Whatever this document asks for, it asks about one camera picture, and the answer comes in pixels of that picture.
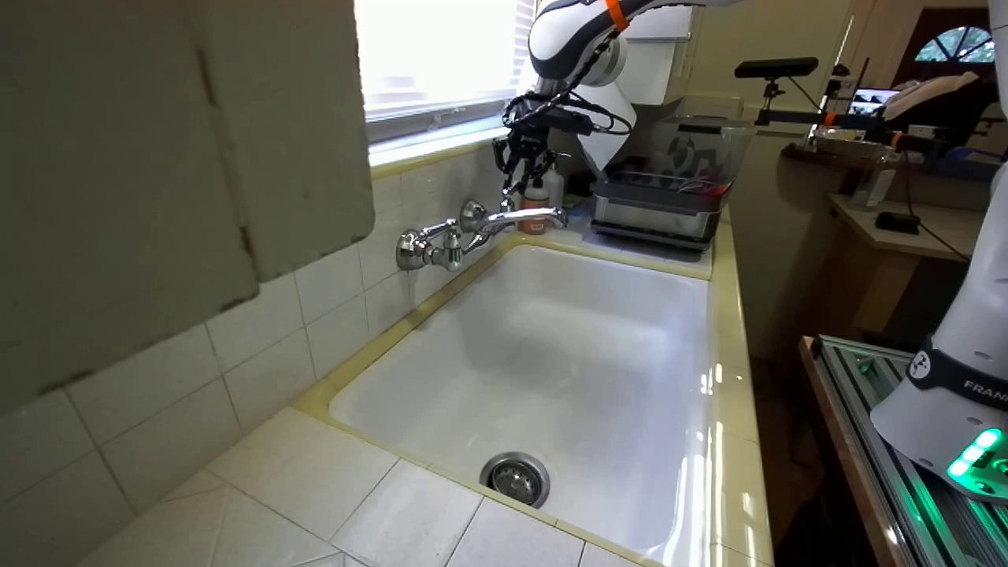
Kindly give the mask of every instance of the tile wall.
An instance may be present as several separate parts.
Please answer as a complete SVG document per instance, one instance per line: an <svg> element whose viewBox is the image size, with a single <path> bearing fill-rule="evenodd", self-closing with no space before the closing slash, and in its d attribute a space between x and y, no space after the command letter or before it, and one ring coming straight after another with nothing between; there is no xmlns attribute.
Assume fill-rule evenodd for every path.
<svg viewBox="0 0 1008 567"><path fill-rule="evenodd" d="M374 229L146 351L0 414L0 557L71 562L455 275L399 275L404 225L494 202L489 144L374 177Z"/></svg>

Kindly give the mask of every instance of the white cabinet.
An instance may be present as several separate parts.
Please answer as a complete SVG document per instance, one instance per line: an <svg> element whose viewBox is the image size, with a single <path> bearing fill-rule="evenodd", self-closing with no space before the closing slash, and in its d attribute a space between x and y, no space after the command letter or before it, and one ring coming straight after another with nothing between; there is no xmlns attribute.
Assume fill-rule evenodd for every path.
<svg viewBox="0 0 1008 567"><path fill-rule="evenodd" d="M348 49L270 22L207 60L177 0L0 2L0 411L370 233L354 27ZM301 93L298 57L351 93Z"/></svg>

